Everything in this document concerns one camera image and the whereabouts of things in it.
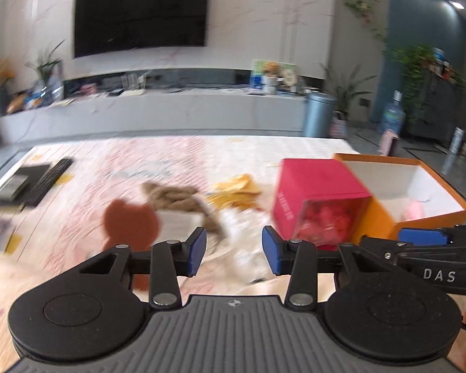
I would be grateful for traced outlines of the woven pink basket bag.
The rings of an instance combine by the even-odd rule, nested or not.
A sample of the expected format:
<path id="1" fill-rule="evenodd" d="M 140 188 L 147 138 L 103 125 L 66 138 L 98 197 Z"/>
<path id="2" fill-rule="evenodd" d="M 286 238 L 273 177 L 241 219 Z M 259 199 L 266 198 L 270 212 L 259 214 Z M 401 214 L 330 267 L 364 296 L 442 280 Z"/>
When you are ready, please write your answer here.
<path id="1" fill-rule="evenodd" d="M 335 111 L 331 120 L 329 136 L 335 139 L 345 140 L 348 135 L 348 123 L 346 115 L 341 111 Z"/>

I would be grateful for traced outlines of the small pink heater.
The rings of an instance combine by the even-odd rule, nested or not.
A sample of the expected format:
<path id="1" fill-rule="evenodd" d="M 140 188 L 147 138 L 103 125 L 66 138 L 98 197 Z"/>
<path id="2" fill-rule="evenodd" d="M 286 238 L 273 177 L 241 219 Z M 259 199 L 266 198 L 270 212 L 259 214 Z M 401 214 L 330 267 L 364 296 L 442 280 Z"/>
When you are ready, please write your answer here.
<path id="1" fill-rule="evenodd" d="M 379 145 L 378 153 L 384 157 L 395 157 L 395 151 L 399 142 L 399 136 L 391 129 L 387 129 Z"/>

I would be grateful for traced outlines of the brown bear-shaped sponge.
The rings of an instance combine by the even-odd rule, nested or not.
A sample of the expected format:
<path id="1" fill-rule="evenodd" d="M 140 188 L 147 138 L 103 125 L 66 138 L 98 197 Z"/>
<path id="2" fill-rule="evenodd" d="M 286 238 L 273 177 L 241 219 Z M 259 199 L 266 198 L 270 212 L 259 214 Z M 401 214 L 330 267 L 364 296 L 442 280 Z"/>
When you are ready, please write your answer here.
<path id="1" fill-rule="evenodd" d="M 133 251 L 147 251 L 161 232 L 160 219 L 149 203 L 113 200 L 103 213 L 106 251 L 118 244 L 127 244 Z"/>

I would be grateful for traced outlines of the blue metal trash bin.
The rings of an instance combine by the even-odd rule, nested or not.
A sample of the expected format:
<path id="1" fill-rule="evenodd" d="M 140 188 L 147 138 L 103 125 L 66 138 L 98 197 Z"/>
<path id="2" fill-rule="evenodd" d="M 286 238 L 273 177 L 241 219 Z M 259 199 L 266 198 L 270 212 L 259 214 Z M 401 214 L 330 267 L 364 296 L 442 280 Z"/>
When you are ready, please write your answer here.
<path id="1" fill-rule="evenodd" d="M 312 92 L 307 97 L 303 137 L 328 138 L 337 100 L 329 94 Z"/>

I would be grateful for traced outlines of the pink Wonderlab box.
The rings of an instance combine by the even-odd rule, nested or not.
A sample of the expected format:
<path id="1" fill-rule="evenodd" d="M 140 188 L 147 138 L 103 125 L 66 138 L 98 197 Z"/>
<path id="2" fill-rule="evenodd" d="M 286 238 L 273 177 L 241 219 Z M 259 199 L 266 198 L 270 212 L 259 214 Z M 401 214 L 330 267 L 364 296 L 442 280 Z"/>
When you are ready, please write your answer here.
<path id="1" fill-rule="evenodd" d="M 282 239 L 334 250 L 350 240 L 372 195 L 339 161 L 285 158 L 272 220 Z"/>

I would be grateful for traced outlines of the teddy bear on console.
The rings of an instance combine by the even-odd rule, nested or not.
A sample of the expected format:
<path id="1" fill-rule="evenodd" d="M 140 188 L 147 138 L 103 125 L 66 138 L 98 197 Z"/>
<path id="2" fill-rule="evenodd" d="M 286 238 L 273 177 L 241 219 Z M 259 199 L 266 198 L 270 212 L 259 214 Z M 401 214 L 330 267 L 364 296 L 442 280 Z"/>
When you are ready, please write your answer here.
<path id="1" fill-rule="evenodd" d="M 263 85 L 275 86 L 278 83 L 279 63 L 265 62 L 263 64 Z"/>

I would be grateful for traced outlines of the blue water jug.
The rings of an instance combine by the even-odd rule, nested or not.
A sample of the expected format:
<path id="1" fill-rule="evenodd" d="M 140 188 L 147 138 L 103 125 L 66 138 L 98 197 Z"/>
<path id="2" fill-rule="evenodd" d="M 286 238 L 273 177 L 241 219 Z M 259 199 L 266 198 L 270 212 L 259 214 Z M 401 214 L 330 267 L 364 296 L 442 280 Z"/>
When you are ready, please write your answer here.
<path id="1" fill-rule="evenodd" d="M 380 134 L 383 135 L 387 131 L 392 131 L 396 135 L 401 132 L 401 127 L 405 120 L 406 114 L 401 106 L 402 94 L 396 90 L 393 95 L 393 100 L 386 104 L 380 125 Z"/>

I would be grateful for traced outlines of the green plant in vase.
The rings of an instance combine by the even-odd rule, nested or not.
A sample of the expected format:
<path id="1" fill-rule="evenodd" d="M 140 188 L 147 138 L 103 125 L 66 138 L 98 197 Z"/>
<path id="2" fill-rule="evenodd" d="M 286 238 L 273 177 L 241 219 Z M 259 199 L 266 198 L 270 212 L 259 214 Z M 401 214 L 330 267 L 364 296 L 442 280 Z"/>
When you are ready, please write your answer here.
<path id="1" fill-rule="evenodd" d="M 35 71 L 39 80 L 43 83 L 45 94 L 43 100 L 51 104 L 53 103 L 53 89 L 49 86 L 49 81 L 53 75 L 54 69 L 61 62 L 61 60 L 54 56 L 55 52 L 63 45 L 65 41 L 62 40 L 54 48 L 41 49 L 35 61 L 26 62 L 25 66 Z"/>

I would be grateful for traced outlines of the yellow dried flower vase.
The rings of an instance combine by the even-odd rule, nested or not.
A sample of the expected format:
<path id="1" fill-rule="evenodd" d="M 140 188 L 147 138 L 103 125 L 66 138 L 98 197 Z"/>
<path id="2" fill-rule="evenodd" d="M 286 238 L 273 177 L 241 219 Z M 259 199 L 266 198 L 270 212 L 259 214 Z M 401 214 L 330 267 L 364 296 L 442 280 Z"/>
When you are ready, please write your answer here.
<path id="1" fill-rule="evenodd" d="M 11 93 L 9 92 L 9 83 L 15 77 L 11 63 L 7 58 L 0 59 L 0 114 L 7 113 L 8 106 L 11 102 Z"/>

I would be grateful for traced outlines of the yellow cloth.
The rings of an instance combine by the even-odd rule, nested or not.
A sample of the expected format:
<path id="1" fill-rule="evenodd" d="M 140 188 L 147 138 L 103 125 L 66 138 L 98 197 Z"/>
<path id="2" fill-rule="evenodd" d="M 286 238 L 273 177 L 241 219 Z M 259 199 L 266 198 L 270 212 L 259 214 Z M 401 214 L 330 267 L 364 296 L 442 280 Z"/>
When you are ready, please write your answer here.
<path id="1" fill-rule="evenodd" d="M 258 196 L 262 193 L 253 177 L 247 173 L 234 176 L 214 186 L 207 195 L 207 201 L 218 210 L 236 208 L 238 210 L 260 210 Z"/>

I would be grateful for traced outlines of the white marble TV console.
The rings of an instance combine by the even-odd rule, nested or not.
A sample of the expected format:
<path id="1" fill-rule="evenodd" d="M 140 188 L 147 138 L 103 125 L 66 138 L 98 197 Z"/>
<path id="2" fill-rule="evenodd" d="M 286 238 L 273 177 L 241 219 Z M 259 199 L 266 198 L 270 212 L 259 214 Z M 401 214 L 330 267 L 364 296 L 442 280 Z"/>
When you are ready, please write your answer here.
<path id="1" fill-rule="evenodd" d="M 251 95 L 240 89 L 152 90 L 142 95 L 76 99 L 0 118 L 7 144 L 115 136 L 299 136 L 303 97 Z"/>

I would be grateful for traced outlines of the lace tablecloth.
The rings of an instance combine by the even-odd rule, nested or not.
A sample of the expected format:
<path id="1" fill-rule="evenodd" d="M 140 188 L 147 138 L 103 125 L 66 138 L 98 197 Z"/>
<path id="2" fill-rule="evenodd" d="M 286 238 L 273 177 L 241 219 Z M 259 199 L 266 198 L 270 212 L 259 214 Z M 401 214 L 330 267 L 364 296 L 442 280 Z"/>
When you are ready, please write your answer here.
<path id="1" fill-rule="evenodd" d="M 136 251 L 206 228 L 205 265 L 181 279 L 184 294 L 282 295 L 261 254 L 284 158 L 328 159 L 349 153 L 344 140 L 268 136 L 192 136 L 87 140 L 35 146 L 20 166 L 72 158 L 73 164 L 33 209 L 0 209 L 0 372 L 18 359 L 7 312 L 25 291 L 111 246 L 116 233 Z"/>

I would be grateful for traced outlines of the black remote control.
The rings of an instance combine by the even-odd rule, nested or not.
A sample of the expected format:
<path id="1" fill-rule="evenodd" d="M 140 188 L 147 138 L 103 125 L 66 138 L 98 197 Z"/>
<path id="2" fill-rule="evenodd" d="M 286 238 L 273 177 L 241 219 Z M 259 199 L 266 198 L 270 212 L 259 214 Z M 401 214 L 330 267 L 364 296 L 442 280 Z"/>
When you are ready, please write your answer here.
<path id="1" fill-rule="evenodd" d="M 73 158 L 62 158 L 49 168 L 25 197 L 24 206 L 36 207 L 73 163 Z"/>

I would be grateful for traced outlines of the potted green floor plant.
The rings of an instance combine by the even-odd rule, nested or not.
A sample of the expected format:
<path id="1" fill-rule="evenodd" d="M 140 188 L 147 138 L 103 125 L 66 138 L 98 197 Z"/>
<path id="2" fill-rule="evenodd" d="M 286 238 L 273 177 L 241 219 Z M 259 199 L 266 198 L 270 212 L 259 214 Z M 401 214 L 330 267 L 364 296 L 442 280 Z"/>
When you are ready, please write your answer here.
<path id="1" fill-rule="evenodd" d="M 362 85 L 377 78 L 377 76 L 360 77 L 359 73 L 362 68 L 360 64 L 356 65 L 349 74 L 338 73 L 331 66 L 322 63 L 320 67 L 325 74 L 325 91 L 336 99 L 336 111 L 347 120 L 350 106 L 357 97 L 371 94 L 370 91 L 361 89 Z"/>

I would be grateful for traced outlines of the black notebook stack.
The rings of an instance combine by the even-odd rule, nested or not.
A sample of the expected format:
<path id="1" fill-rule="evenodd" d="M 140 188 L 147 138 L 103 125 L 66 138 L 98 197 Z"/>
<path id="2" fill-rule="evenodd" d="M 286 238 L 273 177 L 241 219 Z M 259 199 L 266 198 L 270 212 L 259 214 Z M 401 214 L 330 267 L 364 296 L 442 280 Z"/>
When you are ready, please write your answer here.
<path id="1" fill-rule="evenodd" d="M 0 187 L 0 201 L 15 202 L 22 200 L 49 169 L 49 164 L 20 167 Z"/>

